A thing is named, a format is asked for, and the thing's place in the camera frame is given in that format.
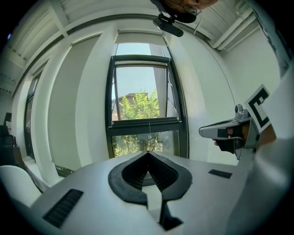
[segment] tree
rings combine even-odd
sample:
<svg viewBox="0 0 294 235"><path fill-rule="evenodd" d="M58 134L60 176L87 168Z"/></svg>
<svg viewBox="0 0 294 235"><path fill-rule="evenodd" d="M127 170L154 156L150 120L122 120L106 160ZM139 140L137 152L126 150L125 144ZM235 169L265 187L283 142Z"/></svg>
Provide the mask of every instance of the tree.
<svg viewBox="0 0 294 235"><path fill-rule="evenodd" d="M122 108L122 120L156 118L159 115L156 89L150 97L146 94L146 89L135 93L133 104L130 104L126 95L124 95L120 106ZM157 133L113 136L115 157L146 150L162 151L162 142L159 141Z"/></svg>

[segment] white chair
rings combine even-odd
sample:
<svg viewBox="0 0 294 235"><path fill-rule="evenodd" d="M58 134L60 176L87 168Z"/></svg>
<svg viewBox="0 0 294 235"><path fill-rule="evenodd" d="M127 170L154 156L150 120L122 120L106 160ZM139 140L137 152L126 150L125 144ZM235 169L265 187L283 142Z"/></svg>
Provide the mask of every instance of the white chair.
<svg viewBox="0 0 294 235"><path fill-rule="evenodd" d="M41 196L28 173L19 167L0 166L0 179L9 196L28 207Z"/></svg>

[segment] white ceiling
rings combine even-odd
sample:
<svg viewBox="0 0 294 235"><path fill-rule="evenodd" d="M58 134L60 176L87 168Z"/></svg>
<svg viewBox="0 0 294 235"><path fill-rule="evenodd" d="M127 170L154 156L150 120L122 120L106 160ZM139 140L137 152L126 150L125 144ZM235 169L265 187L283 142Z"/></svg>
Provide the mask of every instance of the white ceiling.
<svg viewBox="0 0 294 235"><path fill-rule="evenodd" d="M198 31L215 42L238 18L240 0L219 0L203 10ZM0 88L13 93L28 64L57 37L75 26L103 16L139 13L157 15L149 0L41 0L12 32L0 61ZM200 18L190 27L195 28Z"/></svg>

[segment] window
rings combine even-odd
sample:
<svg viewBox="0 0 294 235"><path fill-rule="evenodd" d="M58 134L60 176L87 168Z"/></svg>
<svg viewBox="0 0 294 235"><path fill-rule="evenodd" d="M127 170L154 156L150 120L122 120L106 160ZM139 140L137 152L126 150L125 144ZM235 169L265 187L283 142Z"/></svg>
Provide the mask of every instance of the window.
<svg viewBox="0 0 294 235"><path fill-rule="evenodd" d="M187 158L186 110L167 47L118 44L117 54L109 65L105 105L110 157L153 150Z"/></svg>
<svg viewBox="0 0 294 235"><path fill-rule="evenodd" d="M25 116L24 116L24 140L25 140L27 155L31 156L33 159L35 159L35 157L34 157L34 151L32 146L32 136L31 136L31 114L32 114L34 94L37 88L39 78L41 77L41 74L42 72L38 73L31 82L31 85L28 90L28 98L27 98L27 104L26 104Z"/></svg>

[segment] wire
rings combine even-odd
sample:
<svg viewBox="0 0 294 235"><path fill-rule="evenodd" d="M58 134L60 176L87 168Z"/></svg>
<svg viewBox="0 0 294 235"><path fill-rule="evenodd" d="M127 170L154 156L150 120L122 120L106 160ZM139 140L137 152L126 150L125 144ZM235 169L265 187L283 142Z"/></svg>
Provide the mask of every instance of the wire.
<svg viewBox="0 0 294 235"><path fill-rule="evenodd" d="M207 46L206 46L201 40L199 40L199 42L201 42L201 43L203 44L203 46L205 46L206 49L210 52L210 54L212 55L212 57L214 57L214 55L211 53L211 51L208 49L208 47L207 47ZM214 59L215 59L215 61L217 62L217 64L219 65L219 67L220 67L222 73L224 74L224 76L225 76L225 78L226 78L226 75L225 75L224 71L222 70L221 65L219 64L219 62L217 61L217 59L216 59L215 57L214 57ZM229 86L229 89L230 89L230 92L231 92L231 95L232 95L232 98L233 98L233 101L234 101L234 106L236 106L235 99L234 99L234 96L233 96L233 93L232 93L232 89L231 89L231 87L230 87L230 84L229 84L227 78L226 78L226 82L228 83L228 86Z"/></svg>

